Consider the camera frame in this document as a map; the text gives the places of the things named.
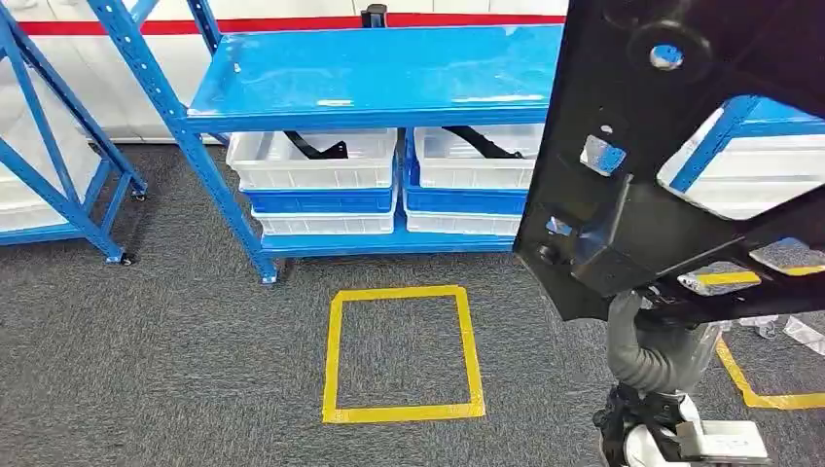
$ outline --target blue plastic bin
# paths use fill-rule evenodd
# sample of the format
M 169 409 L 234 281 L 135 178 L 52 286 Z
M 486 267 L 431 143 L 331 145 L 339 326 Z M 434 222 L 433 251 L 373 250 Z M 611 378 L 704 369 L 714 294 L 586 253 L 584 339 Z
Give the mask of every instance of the blue plastic bin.
M 392 190 L 241 190 L 260 213 L 278 212 L 388 212 Z

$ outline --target shelf top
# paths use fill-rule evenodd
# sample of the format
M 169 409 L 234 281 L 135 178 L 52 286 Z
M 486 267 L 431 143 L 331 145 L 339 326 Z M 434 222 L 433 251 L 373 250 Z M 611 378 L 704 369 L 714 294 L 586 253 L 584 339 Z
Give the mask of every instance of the shelf top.
M 227 34 L 189 110 L 244 131 L 544 122 L 561 25 Z
M 413 253 L 506 252 L 511 236 L 418 233 L 407 230 L 407 217 L 398 206 L 395 231 L 384 235 L 265 235 L 264 250 L 278 258 Z

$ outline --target red stripe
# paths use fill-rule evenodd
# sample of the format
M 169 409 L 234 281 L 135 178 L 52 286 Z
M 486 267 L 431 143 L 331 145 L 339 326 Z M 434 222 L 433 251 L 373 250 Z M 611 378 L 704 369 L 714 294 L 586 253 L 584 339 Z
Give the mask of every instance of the red stripe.
M 390 13 L 390 26 L 466 26 L 486 24 L 560 24 L 564 16 L 544 15 L 455 15 L 439 13 Z M 30 36 L 102 36 L 106 31 L 97 21 L 23 21 L 23 31 Z M 222 32 L 279 31 L 299 29 L 346 29 L 361 26 L 359 17 L 320 18 L 239 18 L 219 19 Z M 146 35 L 198 34 L 191 19 L 146 21 L 141 27 Z

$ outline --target blue metal shelf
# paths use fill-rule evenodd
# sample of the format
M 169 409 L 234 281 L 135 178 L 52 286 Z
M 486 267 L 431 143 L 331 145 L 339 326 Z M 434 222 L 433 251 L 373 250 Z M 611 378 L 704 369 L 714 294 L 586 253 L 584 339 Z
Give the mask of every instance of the blue metal shelf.
M 391 235 L 258 238 L 200 135 L 541 123 L 549 107 L 562 26 L 374 27 L 224 35 L 207 0 L 187 0 L 213 55 L 187 108 L 135 22 L 146 17 L 155 2 L 142 0 L 149 10 L 130 12 L 120 0 L 88 1 L 264 283 L 277 276 L 273 256 L 511 248 L 511 237 L 407 232 L 400 210 L 396 233 Z M 370 24 L 385 24 L 373 19 L 377 18 L 370 18 Z M 825 125 L 810 116 L 779 104 L 758 103 L 752 96 L 733 99 L 726 107 L 722 124 L 674 183 L 689 187 L 714 151 L 732 137 L 825 132 Z
M 544 122 L 562 26 L 227 34 L 190 106 L 200 132 Z
M 409 232 L 401 203 L 395 211 L 395 232 L 387 235 L 265 235 L 261 238 L 267 254 L 287 258 L 511 251 L 513 241 L 511 236 Z
M 112 164 L 108 161 L 101 161 L 97 171 L 91 178 L 89 187 L 86 190 L 86 197 L 83 208 L 87 213 L 91 212 L 94 203 L 100 195 L 100 190 L 105 185 L 109 174 L 113 172 Z M 126 191 L 115 193 L 110 201 L 109 210 L 117 212 L 125 197 Z M 35 243 L 40 241 L 68 240 L 71 238 L 84 238 L 84 232 L 71 223 L 64 223 L 55 226 L 38 227 L 35 229 L 21 229 L 19 231 L 0 232 L 0 245 L 17 245 L 23 243 Z
M 0 233 L 0 245 L 32 243 L 38 241 L 86 238 L 106 255 L 107 262 L 121 262 L 124 249 L 109 235 L 129 187 L 135 195 L 146 193 L 146 182 L 134 167 L 106 137 L 100 126 L 81 104 L 77 96 L 60 78 L 34 43 L 20 29 L 5 7 L 0 3 L 0 59 L 8 59 L 15 74 L 20 91 L 56 172 L 62 192 L 46 180 L 26 159 L 0 138 L 0 163 L 11 170 L 17 178 L 42 198 L 67 222 L 60 225 L 36 229 L 24 229 Z M 86 197 L 80 203 L 74 181 L 66 169 L 65 160 L 57 146 L 46 112 L 40 103 L 27 67 L 31 67 L 51 88 L 62 104 L 76 119 L 100 149 L 101 163 L 90 180 Z M 100 190 L 111 173 L 118 175 L 118 183 L 106 207 L 99 225 L 90 218 L 90 212 L 98 199 Z

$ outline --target gray carpet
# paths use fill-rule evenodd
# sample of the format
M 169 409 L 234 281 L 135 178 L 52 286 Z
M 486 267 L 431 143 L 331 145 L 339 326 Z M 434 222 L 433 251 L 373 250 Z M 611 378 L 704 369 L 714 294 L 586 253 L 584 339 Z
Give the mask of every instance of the gray carpet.
M 561 323 L 511 255 L 296 261 L 266 288 L 176 150 L 126 151 L 152 183 L 116 225 L 137 265 L 82 241 L 0 248 L 0 465 L 600 465 L 603 325 Z M 330 300 L 433 284 L 468 291 L 487 415 L 322 424 Z M 467 400 L 451 300 L 343 315 L 340 407 Z M 759 391 L 825 391 L 809 350 L 728 341 Z M 718 361 L 696 398 L 707 418 L 758 421 L 776 465 L 825 465 L 825 411 L 749 410 Z

